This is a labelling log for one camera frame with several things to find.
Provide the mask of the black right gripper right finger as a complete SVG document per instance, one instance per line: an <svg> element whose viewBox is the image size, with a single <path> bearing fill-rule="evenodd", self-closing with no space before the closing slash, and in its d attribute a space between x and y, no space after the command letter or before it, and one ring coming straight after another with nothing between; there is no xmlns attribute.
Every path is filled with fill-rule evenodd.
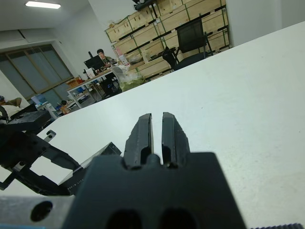
<svg viewBox="0 0 305 229"><path fill-rule="evenodd" d="M188 153L190 153L190 147L186 134L176 117L169 112L164 112L162 119L163 164L167 167L183 167Z"/></svg>

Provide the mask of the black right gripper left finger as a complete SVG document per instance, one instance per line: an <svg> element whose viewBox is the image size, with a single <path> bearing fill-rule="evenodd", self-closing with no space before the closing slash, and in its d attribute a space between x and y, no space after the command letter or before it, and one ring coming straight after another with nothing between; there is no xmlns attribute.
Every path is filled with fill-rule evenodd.
<svg viewBox="0 0 305 229"><path fill-rule="evenodd" d="M152 114L139 117L126 140L124 161L128 168L141 167L146 164L147 158L153 153L153 126Z"/></svg>

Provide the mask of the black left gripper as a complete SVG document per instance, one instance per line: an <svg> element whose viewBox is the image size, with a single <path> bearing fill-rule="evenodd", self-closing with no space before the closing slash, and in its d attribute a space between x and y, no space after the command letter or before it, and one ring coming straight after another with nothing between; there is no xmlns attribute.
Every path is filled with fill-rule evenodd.
<svg viewBox="0 0 305 229"><path fill-rule="evenodd" d="M0 132L0 166L10 171L10 175L0 183L5 190L13 180L18 180L32 191L44 196L70 196L61 187L45 176L31 171L32 164L43 156L53 164L69 170L76 170L80 164L67 153L51 146L34 134L24 132Z"/></svg>

